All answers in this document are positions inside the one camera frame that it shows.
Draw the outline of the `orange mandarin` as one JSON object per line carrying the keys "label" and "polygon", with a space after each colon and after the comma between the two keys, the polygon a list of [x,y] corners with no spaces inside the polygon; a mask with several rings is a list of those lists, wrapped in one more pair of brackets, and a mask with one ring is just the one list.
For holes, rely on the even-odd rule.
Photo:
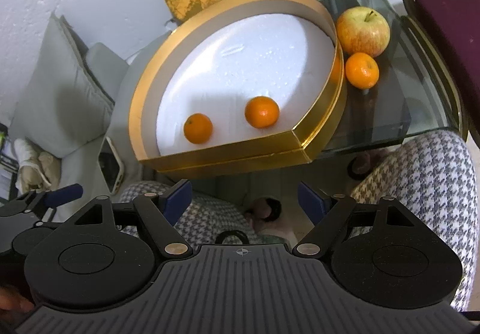
{"label": "orange mandarin", "polygon": [[202,113],[190,115],[183,126],[185,138],[196,145],[207,142],[212,132],[213,125],[210,118]]}
{"label": "orange mandarin", "polygon": [[357,52],[347,59],[345,75],[350,84],[355,88],[369,90],[379,80],[379,68],[377,62],[370,55]]}
{"label": "orange mandarin", "polygon": [[256,129],[266,129],[277,123],[280,108],[273,99],[257,96],[248,101],[244,115],[250,126]]}

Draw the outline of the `beige crumpled cloth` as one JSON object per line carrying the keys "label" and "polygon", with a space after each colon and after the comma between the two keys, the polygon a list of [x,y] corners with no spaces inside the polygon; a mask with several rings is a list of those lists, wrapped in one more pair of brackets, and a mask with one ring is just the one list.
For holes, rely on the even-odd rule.
{"label": "beige crumpled cloth", "polygon": [[52,154],[35,148],[25,139],[14,141],[19,164],[16,188],[20,194],[29,191],[57,190],[61,177],[61,161]]}

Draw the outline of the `houndstooth trouser left leg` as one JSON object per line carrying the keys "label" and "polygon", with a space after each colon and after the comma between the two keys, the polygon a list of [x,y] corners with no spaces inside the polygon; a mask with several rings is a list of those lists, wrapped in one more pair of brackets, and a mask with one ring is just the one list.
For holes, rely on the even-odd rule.
{"label": "houndstooth trouser left leg", "polygon": [[[157,181],[140,181],[128,186],[120,202],[130,202],[142,193],[165,193],[171,185]],[[251,245],[263,243],[235,205],[202,193],[194,193],[191,204],[174,225],[179,234],[197,249],[213,244],[222,232],[243,232]]]}

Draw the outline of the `houndstooth trouser leg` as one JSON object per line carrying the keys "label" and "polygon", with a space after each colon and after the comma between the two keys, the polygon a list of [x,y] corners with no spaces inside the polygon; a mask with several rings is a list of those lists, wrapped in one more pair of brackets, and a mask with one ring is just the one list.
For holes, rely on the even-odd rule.
{"label": "houndstooth trouser leg", "polygon": [[390,153],[351,193],[362,203],[398,199],[459,257],[463,277],[451,306],[466,310],[479,241],[478,186],[463,138],[448,130],[422,134]]}
{"label": "houndstooth trouser leg", "polygon": [[[128,186],[120,202],[130,202],[142,193],[165,193],[171,185],[157,181],[140,181]],[[213,244],[222,232],[243,232],[251,245],[263,243],[235,205],[202,193],[194,193],[191,204],[174,225],[179,234],[197,249]]]}

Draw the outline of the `white cased smartphone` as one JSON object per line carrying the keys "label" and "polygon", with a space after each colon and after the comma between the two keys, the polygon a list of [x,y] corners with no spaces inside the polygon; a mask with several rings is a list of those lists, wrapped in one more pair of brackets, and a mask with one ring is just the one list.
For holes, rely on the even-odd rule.
{"label": "white cased smartphone", "polygon": [[103,138],[97,161],[109,192],[117,193],[124,178],[125,167],[111,138]]}

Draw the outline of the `orange mandarin in box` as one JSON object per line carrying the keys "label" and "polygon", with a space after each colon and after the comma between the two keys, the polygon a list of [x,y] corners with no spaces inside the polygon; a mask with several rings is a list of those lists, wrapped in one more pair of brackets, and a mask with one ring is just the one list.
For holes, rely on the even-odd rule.
{"label": "orange mandarin in box", "polygon": [[185,138],[196,145],[207,142],[212,132],[213,125],[210,118],[202,113],[190,115],[183,126]]}

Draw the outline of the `grey sofa cushion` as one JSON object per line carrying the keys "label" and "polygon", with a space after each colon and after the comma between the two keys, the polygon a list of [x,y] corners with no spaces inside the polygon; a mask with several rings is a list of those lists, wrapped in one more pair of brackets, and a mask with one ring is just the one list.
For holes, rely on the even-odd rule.
{"label": "grey sofa cushion", "polygon": [[52,14],[10,136],[63,158],[107,131],[113,107],[87,70],[67,25]]}

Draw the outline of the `houndstooth trouser right leg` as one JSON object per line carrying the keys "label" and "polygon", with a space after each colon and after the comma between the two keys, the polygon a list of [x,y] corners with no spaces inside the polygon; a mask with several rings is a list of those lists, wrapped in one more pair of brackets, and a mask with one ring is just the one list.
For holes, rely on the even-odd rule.
{"label": "houndstooth trouser right leg", "polygon": [[479,241],[478,186],[463,138],[448,130],[422,134],[390,153],[351,193],[362,203],[398,199],[459,257],[463,277],[451,306],[466,310]]}

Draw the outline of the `gold round gift box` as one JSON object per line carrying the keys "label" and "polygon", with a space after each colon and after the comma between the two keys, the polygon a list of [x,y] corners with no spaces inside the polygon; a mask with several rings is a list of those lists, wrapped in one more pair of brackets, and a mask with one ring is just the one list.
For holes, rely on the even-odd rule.
{"label": "gold round gift box", "polygon": [[[222,0],[175,29],[150,58],[130,104],[137,160],[199,178],[310,163],[342,119],[347,85],[333,19],[319,0]],[[275,125],[247,123],[250,99],[280,108]],[[183,126],[202,113],[204,144]]]}

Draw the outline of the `yellow red apple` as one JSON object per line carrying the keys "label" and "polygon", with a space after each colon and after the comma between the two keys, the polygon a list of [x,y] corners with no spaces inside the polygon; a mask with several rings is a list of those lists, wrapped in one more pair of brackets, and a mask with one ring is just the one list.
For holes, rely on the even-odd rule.
{"label": "yellow red apple", "polygon": [[362,52],[373,58],[383,54],[391,39],[385,17],[370,7],[352,7],[336,20],[338,40],[347,55]]}

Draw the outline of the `maroon padded chair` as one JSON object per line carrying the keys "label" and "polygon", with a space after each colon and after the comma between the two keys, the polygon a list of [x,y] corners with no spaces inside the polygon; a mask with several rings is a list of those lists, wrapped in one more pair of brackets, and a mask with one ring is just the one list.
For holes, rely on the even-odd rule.
{"label": "maroon padded chair", "polygon": [[403,0],[439,69],[456,83],[457,102],[479,142],[479,0]]}

